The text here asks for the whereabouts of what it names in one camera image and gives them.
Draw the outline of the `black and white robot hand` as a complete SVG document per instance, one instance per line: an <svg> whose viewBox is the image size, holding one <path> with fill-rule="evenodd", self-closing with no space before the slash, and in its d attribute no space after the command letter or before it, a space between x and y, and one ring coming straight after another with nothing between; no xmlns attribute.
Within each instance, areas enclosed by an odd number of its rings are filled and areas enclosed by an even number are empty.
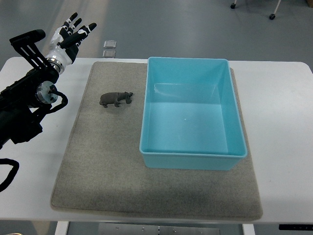
<svg viewBox="0 0 313 235"><path fill-rule="evenodd" d="M74 63L82 41L96 28L96 23L80 26L82 19L73 13L52 36L47 59L60 70Z"/></svg>

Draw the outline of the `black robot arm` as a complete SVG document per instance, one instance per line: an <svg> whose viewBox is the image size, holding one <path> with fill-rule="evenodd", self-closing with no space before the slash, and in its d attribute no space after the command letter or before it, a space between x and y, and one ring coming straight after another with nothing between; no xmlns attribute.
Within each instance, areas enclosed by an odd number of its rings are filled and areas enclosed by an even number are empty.
<svg viewBox="0 0 313 235"><path fill-rule="evenodd" d="M23 78L0 93L0 144L27 142L43 131L41 121L68 104L55 86L59 71L40 53L35 43L42 29L11 38L10 44L33 67Z"/></svg>

